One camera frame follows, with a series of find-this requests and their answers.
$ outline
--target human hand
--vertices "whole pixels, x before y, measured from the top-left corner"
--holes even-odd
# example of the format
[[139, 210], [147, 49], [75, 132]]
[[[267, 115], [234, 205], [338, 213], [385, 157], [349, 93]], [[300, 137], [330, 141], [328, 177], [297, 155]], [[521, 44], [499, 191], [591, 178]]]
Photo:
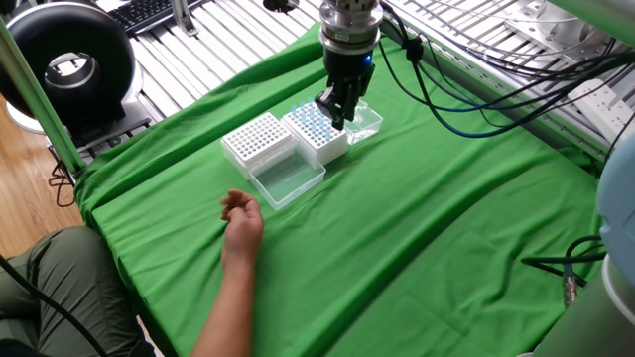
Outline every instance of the human hand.
[[220, 219], [229, 222], [221, 257], [223, 269], [255, 267], [265, 226], [258, 201], [248, 193], [231, 189], [220, 204], [225, 206]]

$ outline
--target person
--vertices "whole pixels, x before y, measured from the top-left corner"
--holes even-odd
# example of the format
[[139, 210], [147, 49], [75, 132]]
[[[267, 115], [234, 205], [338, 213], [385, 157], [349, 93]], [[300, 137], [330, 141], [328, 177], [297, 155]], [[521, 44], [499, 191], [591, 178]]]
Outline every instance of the person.
[[[256, 258], [264, 221], [256, 199], [231, 189], [221, 200], [228, 222], [220, 291], [191, 357], [251, 355]], [[44, 237], [9, 263], [75, 316], [109, 357], [153, 357], [106, 242], [86, 227]], [[85, 338], [50, 306], [0, 269], [0, 356], [97, 356]]]

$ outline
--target computer keyboard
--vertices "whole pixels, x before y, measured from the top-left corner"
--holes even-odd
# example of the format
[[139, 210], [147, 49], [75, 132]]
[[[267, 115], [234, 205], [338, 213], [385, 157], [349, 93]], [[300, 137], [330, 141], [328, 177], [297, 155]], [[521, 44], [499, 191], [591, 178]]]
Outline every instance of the computer keyboard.
[[[188, 5], [199, 1], [188, 0]], [[172, 16], [172, 3], [170, 0], [132, 0], [109, 11], [108, 15], [123, 26], [128, 36], [133, 36], [168, 20]]]

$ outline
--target human arm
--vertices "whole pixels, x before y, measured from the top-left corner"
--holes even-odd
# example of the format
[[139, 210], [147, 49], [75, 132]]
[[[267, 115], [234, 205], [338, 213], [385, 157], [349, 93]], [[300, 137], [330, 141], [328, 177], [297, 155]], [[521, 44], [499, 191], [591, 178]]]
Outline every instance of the human arm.
[[248, 357], [255, 265], [264, 222], [254, 197], [231, 189], [221, 200], [225, 228], [220, 291], [190, 357]]

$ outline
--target robotic arm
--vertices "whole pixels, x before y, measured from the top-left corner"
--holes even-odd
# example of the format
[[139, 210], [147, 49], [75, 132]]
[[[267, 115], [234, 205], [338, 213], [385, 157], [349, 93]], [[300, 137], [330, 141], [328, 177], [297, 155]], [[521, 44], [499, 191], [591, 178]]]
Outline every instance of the robotic arm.
[[[265, 0], [275, 12], [293, 10], [298, 1]], [[379, 0], [324, 0], [319, 8], [324, 47], [324, 66], [328, 72], [326, 90], [316, 96], [319, 110], [332, 119], [332, 126], [343, 129], [352, 121], [359, 98], [366, 94], [373, 75], [373, 49], [379, 43], [383, 10]]]

